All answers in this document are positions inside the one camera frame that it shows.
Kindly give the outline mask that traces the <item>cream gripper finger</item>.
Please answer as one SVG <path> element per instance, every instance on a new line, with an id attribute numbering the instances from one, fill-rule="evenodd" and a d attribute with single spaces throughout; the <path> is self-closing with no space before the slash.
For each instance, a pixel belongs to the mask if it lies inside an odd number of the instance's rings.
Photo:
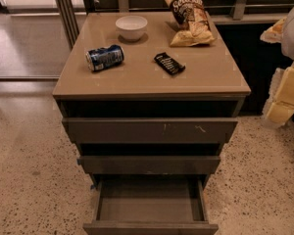
<path id="1" fill-rule="evenodd" d="M 294 115 L 294 107 L 280 102 L 265 103 L 265 119 L 283 125 Z"/>
<path id="2" fill-rule="evenodd" d="M 286 18 L 277 21 L 273 26 L 269 27 L 261 34 L 260 39 L 267 43 L 280 43 L 285 21 Z"/>

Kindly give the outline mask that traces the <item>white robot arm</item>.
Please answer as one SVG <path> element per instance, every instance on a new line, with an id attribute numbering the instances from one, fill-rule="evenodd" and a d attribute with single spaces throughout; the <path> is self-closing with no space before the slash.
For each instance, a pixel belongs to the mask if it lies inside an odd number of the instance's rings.
<path id="1" fill-rule="evenodd" d="M 281 127 L 294 116 L 294 7 L 286 17 L 265 30 L 261 39 L 267 43 L 280 43 L 282 54 L 293 61 L 285 70 L 275 70 L 263 107 L 266 125 Z"/>

